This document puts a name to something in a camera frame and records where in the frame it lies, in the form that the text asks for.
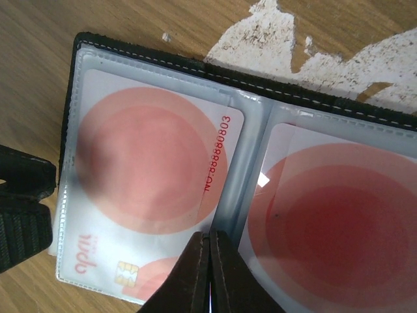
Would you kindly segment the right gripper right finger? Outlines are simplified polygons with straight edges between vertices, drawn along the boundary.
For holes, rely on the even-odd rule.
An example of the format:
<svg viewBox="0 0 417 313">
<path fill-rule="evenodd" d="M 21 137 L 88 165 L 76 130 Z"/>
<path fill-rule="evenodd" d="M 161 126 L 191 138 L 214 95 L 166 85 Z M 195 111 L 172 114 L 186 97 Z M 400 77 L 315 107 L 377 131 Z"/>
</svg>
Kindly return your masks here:
<svg viewBox="0 0 417 313">
<path fill-rule="evenodd" d="M 283 312 L 258 283 L 225 231 L 212 230 L 210 292 L 213 312 Z"/>
</svg>

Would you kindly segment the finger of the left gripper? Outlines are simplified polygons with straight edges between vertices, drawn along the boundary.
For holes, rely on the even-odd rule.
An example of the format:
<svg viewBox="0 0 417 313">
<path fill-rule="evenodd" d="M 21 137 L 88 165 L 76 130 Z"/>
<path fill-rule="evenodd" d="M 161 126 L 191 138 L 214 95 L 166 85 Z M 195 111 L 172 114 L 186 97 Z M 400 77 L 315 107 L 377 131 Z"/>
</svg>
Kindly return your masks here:
<svg viewBox="0 0 417 313">
<path fill-rule="evenodd" d="M 51 213 L 40 201 L 53 194 L 55 178 L 50 161 L 1 146 L 2 273 L 51 245 Z"/>
</svg>

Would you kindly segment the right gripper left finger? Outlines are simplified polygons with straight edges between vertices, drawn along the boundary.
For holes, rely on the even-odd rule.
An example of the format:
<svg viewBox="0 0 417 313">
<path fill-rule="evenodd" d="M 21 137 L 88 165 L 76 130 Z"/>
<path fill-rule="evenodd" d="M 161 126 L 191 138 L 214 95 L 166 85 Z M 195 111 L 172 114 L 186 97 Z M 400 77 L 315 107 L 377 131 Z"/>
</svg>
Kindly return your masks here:
<svg viewBox="0 0 417 313">
<path fill-rule="evenodd" d="M 165 282 L 139 313 L 204 313 L 209 311 L 210 243 L 195 232 Z"/>
</svg>

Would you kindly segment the red white credit card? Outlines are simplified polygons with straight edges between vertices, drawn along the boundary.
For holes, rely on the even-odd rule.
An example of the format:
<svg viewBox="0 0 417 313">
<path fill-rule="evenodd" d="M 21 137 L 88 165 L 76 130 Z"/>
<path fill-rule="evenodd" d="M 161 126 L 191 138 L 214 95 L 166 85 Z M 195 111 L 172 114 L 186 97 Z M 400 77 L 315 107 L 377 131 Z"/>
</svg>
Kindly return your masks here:
<svg viewBox="0 0 417 313">
<path fill-rule="evenodd" d="M 102 70 L 82 77 L 63 195 L 58 278 L 142 303 L 190 236 L 209 229 L 243 113 L 211 88 L 174 88 Z"/>
<path fill-rule="evenodd" d="M 288 312 L 415 312 L 416 159 L 275 125 L 238 249 Z"/>
</svg>

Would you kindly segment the black card holder wallet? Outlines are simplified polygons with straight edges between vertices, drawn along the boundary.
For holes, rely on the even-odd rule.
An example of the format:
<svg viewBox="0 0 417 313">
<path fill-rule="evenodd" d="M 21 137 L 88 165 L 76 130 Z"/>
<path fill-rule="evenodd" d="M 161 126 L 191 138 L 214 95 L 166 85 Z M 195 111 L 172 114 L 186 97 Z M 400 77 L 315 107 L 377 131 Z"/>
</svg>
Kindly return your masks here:
<svg viewBox="0 0 417 313">
<path fill-rule="evenodd" d="M 415 312 L 416 118 L 74 40 L 56 276 L 144 312 Z"/>
</svg>

